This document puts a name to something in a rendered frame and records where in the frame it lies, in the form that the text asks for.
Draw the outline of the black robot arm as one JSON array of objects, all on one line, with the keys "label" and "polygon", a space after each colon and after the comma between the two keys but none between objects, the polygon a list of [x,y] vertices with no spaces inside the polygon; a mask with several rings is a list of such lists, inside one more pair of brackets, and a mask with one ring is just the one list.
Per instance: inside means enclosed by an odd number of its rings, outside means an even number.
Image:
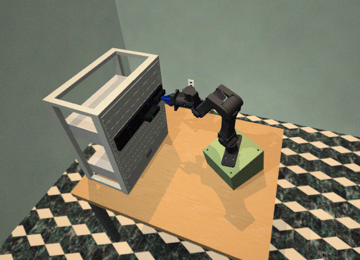
[{"label": "black robot arm", "polygon": [[242,135],[236,134],[234,127],[238,112],[244,104],[242,99],[223,84],[207,96],[206,100],[201,100],[193,86],[183,88],[182,92],[179,92],[177,96],[186,98],[185,106],[191,108],[193,115],[197,118],[204,117],[212,109],[215,109],[222,117],[218,141],[225,147],[225,151],[221,165],[234,168],[242,139]]}]

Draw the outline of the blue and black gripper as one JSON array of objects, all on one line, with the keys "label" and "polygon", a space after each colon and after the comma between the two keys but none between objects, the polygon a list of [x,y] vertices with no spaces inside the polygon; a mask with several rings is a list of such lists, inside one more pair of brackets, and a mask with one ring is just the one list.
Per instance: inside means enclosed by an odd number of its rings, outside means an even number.
[{"label": "blue and black gripper", "polygon": [[179,106],[181,107],[186,107],[185,106],[185,97],[183,96],[177,96],[179,93],[179,90],[176,89],[175,93],[172,93],[170,95],[166,95],[166,96],[161,96],[161,99],[163,101],[165,101],[169,106],[173,106],[174,105],[174,111],[177,111],[177,109],[179,108]]}]

